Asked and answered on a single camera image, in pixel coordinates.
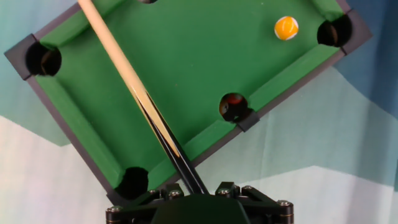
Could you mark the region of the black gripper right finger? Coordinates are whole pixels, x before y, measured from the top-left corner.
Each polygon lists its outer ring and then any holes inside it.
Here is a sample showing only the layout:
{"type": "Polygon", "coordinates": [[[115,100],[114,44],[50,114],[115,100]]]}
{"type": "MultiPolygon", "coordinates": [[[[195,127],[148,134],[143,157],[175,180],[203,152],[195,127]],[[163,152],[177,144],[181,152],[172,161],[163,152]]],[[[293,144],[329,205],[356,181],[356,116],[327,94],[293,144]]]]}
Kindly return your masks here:
{"type": "Polygon", "coordinates": [[[222,182],[215,195],[239,202],[251,223],[294,224],[292,202],[273,200],[250,185],[239,187],[234,182],[222,182]]]}

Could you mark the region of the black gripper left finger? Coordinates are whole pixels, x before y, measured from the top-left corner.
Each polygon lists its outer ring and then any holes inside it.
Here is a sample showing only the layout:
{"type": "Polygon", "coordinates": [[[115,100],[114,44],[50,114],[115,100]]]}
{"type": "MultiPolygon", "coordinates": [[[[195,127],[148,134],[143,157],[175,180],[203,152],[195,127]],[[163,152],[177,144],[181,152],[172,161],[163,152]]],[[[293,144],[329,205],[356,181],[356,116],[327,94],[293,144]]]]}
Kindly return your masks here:
{"type": "Polygon", "coordinates": [[[124,207],[115,205],[107,208],[106,224],[128,224],[151,220],[162,205],[181,197],[184,197],[184,192],[179,184],[167,184],[160,190],[149,190],[124,207]]]}

